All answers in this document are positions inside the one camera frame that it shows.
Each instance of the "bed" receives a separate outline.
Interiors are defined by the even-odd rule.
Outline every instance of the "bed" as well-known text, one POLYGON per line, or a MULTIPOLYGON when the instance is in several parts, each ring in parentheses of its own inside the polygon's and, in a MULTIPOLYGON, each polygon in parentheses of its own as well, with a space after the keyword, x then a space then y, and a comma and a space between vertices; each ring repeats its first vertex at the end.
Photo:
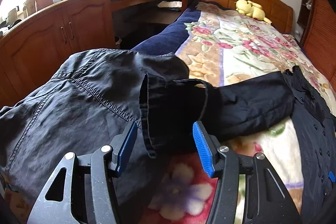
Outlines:
MULTIPOLYGON (((213 86, 231 85, 298 65, 335 114, 336 101, 330 83, 289 34, 293 9, 280 0, 252 0, 263 6, 266 17, 273 22, 270 26, 240 15, 235 11, 236 1, 195 0, 175 23, 134 50, 155 55, 175 52, 189 67, 189 78, 202 79, 213 86)), ((287 187, 296 208, 301 211, 305 185, 301 163, 306 159, 301 158, 290 117, 267 131, 230 140, 227 144, 244 155, 265 153, 287 187)), ((243 181, 244 178, 241 178, 235 223, 242 221, 243 181)), ((216 180, 209 179, 203 172, 197 154, 175 156, 141 224, 205 223, 215 185, 216 180), (192 188, 197 189, 195 195, 188 194, 188 189, 192 188), (184 194, 174 196, 176 191, 184 194)), ((312 219, 312 214, 301 214, 304 223, 312 219)))

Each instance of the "wooden wardrobe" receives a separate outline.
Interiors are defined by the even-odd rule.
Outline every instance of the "wooden wardrobe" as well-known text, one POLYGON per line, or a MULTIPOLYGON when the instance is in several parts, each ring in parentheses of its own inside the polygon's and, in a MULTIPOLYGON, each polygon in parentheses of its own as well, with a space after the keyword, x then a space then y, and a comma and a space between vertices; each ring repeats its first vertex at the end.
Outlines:
POLYGON ((303 49, 336 89, 336 13, 327 0, 315 0, 303 49))

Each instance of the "floral pattern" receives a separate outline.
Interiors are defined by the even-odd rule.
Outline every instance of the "floral pattern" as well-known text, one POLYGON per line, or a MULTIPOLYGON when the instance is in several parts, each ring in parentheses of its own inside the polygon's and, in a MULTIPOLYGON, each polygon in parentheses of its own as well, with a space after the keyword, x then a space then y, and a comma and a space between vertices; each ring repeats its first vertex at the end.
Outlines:
MULTIPOLYGON (((213 86, 231 85, 273 71, 298 65, 305 78, 336 114, 335 93, 327 79, 302 53, 294 37, 274 27, 200 2, 198 22, 185 23, 189 38, 176 55, 189 67, 190 78, 213 86)), ((270 129, 226 142, 237 153, 253 156, 263 152, 286 185, 300 211, 303 175, 295 128, 288 117, 270 129)), ((215 180, 203 172, 198 155, 177 156, 162 180, 140 224, 203 224, 210 211, 215 180)), ((235 224, 242 222, 245 178, 240 177, 235 224)))

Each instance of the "purple flower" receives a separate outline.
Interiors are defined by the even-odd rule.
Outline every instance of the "purple flower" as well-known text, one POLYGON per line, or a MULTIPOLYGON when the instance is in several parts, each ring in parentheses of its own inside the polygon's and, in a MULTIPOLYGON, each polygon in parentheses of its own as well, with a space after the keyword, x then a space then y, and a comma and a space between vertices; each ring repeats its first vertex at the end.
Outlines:
POLYGON ((166 174, 148 208, 159 210, 169 220, 179 220, 186 213, 193 216, 202 213, 205 201, 210 197, 209 183, 191 185, 194 171, 186 164, 177 164, 171 178, 166 174))

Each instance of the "drawer handle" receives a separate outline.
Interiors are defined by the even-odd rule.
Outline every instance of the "drawer handle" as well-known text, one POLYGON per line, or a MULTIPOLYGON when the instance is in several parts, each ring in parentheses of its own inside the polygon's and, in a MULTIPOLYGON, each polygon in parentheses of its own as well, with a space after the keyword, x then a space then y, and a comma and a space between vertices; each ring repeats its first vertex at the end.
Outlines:
POLYGON ((63 35, 63 39, 64 39, 64 44, 66 44, 67 40, 65 39, 64 28, 63 27, 61 27, 61 31, 62 31, 62 35, 63 35))
POLYGON ((71 24, 71 22, 69 22, 69 26, 70 26, 70 31, 71 31, 71 39, 74 39, 75 36, 74 36, 74 34, 72 32, 72 24, 71 24))

